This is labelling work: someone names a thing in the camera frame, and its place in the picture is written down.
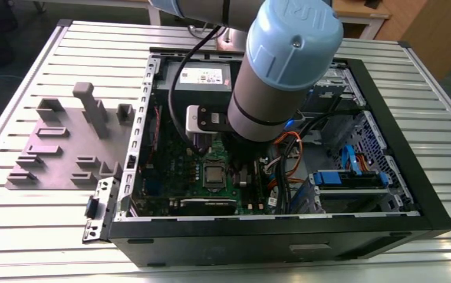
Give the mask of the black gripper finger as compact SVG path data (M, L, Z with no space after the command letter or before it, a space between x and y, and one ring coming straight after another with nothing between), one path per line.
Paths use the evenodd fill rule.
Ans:
M230 162L230 182L233 187L249 187L256 177L256 162Z

